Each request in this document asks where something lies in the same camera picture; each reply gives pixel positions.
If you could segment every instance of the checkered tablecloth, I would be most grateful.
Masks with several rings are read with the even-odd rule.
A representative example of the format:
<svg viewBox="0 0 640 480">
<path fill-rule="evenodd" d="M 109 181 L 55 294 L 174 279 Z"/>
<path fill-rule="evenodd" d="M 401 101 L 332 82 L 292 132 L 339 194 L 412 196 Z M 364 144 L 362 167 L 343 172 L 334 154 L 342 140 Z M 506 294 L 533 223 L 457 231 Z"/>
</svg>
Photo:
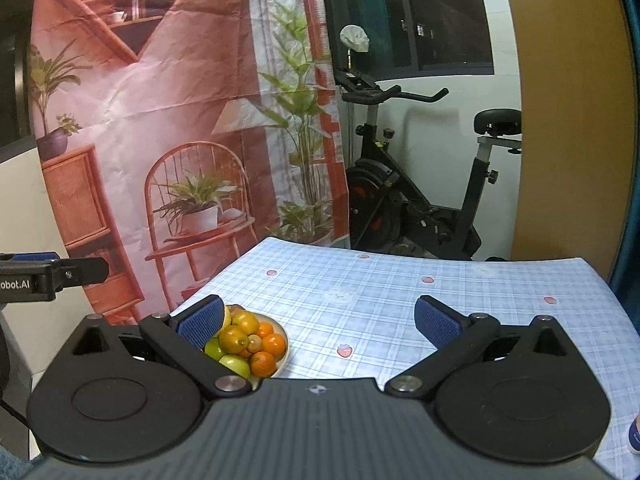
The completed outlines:
<svg viewBox="0 0 640 480">
<path fill-rule="evenodd" d="M 635 479 L 640 457 L 623 434 L 640 404 L 640 338 L 609 287 L 582 259 L 449 262 L 303 246 L 267 238 L 217 275 L 207 294 L 279 321 L 290 339 L 284 377 L 374 377 L 380 387 L 435 348 L 415 329 L 414 304 L 431 294 L 463 314 L 504 324 L 551 314 L 562 324 L 612 405 L 596 460 Z"/>
</svg>

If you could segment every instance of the blue gripper pad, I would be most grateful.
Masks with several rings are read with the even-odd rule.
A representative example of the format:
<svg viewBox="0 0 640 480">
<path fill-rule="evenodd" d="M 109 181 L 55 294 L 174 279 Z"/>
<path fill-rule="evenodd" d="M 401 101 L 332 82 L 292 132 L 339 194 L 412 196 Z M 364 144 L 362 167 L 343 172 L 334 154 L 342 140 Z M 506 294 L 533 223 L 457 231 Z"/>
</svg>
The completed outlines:
<svg viewBox="0 0 640 480">
<path fill-rule="evenodd" d="M 415 302 L 414 323 L 418 331 L 438 350 L 462 334 L 468 318 L 431 296 Z"/>
<path fill-rule="evenodd" d="M 44 260 L 59 260 L 57 253 L 17 253 L 12 254 L 11 261 L 41 262 Z"/>
<path fill-rule="evenodd" d="M 222 328 L 225 304 L 219 296 L 211 294 L 172 316 L 169 327 L 196 348 L 204 348 L 207 341 Z"/>
</svg>

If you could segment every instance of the exercise bike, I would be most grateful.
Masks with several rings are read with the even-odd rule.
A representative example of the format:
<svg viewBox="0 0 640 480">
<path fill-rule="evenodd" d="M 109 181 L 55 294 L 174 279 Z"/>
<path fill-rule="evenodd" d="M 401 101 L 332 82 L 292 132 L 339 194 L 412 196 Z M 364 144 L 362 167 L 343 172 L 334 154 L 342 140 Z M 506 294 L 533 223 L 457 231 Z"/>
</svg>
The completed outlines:
<svg viewBox="0 0 640 480">
<path fill-rule="evenodd" d="M 522 132 L 521 112 L 498 108 L 476 115 L 474 131 L 481 137 L 462 208 L 444 207 L 429 202 L 388 154 L 395 131 L 383 130 L 383 142 L 377 140 L 376 133 L 380 104 L 392 98 L 435 103 L 446 97 L 449 90 L 443 88 L 433 96 L 423 96 L 403 92 L 398 85 L 383 90 L 372 78 L 355 69 L 336 69 L 334 75 L 336 84 L 344 89 L 344 102 L 367 107 L 366 122 L 355 129 L 356 135 L 362 137 L 360 158 L 346 171 L 351 248 L 389 253 L 409 240 L 414 245 L 414 255 L 418 249 L 444 260 L 471 260 L 481 245 L 473 223 L 484 183 L 495 184 L 498 178 L 497 171 L 489 171 L 491 150 L 501 146 L 510 153 L 522 152 L 520 140 L 504 138 Z"/>
</svg>

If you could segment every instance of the bike seat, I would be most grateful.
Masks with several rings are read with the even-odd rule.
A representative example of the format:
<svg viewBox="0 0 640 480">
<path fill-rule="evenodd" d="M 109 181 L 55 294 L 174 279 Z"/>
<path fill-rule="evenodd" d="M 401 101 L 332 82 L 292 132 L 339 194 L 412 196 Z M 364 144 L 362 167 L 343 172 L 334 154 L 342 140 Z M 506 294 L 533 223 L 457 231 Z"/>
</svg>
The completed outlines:
<svg viewBox="0 0 640 480">
<path fill-rule="evenodd" d="M 522 133 L 522 112 L 512 108 L 483 110 L 474 119 L 474 131 L 492 137 L 519 135 Z"/>
</svg>

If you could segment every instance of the printed backdrop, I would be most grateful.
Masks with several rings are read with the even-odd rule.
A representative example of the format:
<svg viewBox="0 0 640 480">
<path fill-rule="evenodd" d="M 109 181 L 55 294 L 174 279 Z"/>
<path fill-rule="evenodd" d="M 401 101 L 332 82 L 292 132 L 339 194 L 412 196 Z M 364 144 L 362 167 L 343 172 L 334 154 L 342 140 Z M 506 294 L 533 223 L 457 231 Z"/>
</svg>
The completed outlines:
<svg viewBox="0 0 640 480">
<path fill-rule="evenodd" d="M 96 312 L 169 311 L 262 238 L 331 245 L 348 199 L 322 0 L 35 0 L 30 100 Z"/>
</svg>

